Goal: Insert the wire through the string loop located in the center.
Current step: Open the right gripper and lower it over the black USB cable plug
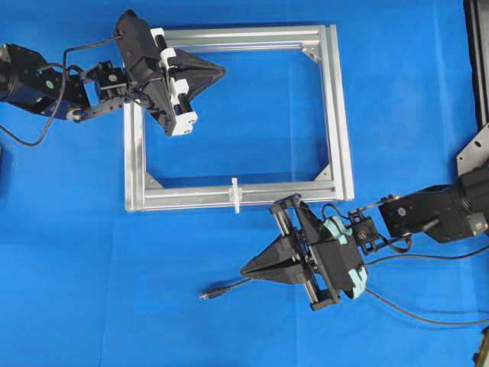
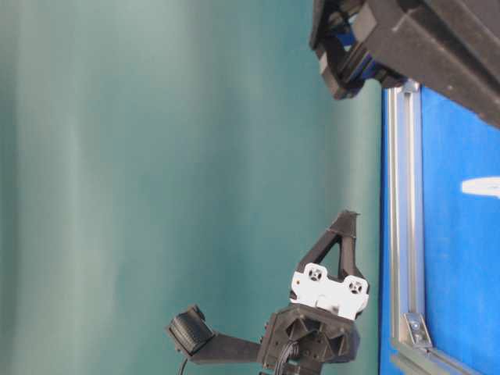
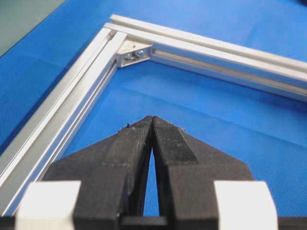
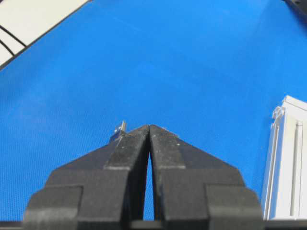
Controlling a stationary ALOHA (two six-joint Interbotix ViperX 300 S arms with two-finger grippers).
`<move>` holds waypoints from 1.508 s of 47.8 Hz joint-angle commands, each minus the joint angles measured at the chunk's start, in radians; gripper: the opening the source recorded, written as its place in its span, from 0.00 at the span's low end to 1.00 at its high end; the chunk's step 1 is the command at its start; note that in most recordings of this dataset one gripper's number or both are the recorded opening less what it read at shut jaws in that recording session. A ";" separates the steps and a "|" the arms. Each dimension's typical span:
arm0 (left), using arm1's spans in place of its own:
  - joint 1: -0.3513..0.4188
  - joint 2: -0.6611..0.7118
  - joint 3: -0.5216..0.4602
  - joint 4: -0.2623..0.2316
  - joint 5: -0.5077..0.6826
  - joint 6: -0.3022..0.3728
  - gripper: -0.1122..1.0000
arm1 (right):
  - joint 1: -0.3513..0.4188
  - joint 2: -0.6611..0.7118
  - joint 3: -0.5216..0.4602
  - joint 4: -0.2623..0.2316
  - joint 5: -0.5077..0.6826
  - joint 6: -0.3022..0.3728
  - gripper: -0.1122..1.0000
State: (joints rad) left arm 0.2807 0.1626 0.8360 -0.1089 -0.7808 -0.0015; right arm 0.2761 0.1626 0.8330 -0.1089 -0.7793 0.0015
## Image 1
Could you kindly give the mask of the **right gripper teal pads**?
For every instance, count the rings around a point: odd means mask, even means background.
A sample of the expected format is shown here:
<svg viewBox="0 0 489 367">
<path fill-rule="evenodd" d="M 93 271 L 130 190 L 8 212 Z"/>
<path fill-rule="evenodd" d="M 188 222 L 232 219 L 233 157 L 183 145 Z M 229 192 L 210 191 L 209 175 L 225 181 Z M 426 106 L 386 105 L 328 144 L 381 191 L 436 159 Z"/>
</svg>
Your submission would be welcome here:
<svg viewBox="0 0 489 367">
<path fill-rule="evenodd" d="M 341 301 L 319 258 L 319 244 L 326 240 L 326 228 L 301 196 L 295 193 L 276 201 L 270 213 L 280 230 L 265 250 L 241 270 L 242 276 L 284 284 L 302 284 L 312 310 Z"/>
</svg>

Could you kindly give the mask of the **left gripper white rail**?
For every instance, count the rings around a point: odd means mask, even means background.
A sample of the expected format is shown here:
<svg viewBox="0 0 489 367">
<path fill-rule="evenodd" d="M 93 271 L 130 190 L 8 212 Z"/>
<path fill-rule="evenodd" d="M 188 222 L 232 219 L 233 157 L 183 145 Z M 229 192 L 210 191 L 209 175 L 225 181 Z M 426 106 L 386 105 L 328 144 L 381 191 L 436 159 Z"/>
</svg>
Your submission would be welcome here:
<svg viewBox="0 0 489 367">
<path fill-rule="evenodd" d="M 140 100 L 147 102 L 147 110 L 170 137 L 188 135 L 198 119 L 189 101 L 222 79 L 226 72 L 218 64 L 204 60 L 181 49 L 158 50 L 159 69 L 148 82 L 139 84 Z M 170 75 L 171 57 L 176 56 L 172 74 L 185 73 L 182 80 Z"/>
</svg>

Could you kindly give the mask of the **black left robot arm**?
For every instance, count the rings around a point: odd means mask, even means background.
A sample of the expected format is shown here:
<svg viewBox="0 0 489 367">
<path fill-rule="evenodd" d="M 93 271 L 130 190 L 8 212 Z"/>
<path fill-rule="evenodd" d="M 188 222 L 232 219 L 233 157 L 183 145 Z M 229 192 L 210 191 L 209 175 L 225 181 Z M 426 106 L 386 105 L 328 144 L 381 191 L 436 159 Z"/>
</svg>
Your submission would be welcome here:
<svg viewBox="0 0 489 367">
<path fill-rule="evenodd" d="M 215 63 L 168 47 L 164 34 L 117 30 L 125 65 L 97 63 L 83 68 L 49 63 L 38 52 L 4 44 L 1 48 L 1 101 L 35 115 L 82 122 L 133 102 L 173 137 L 193 131 L 198 120 L 192 100 L 225 76 Z"/>
</svg>

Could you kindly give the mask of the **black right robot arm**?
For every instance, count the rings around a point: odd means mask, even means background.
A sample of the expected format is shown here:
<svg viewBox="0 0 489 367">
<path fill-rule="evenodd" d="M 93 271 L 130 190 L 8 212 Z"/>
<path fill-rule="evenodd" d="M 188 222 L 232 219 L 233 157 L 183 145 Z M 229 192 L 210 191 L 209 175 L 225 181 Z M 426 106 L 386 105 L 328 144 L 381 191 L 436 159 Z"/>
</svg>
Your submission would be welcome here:
<svg viewBox="0 0 489 367">
<path fill-rule="evenodd" d="M 488 166 L 460 175 L 454 183 L 427 187 L 378 201 L 389 238 L 362 209 L 347 217 L 319 219 L 295 193 L 274 202 L 270 213 L 280 235 L 241 270 L 252 280 L 302 284 L 313 310 L 337 304 L 341 293 L 363 294 L 368 271 L 363 257 L 384 246 L 404 254 L 412 236 L 425 233 L 438 243 L 454 242 L 488 229 Z"/>
</svg>

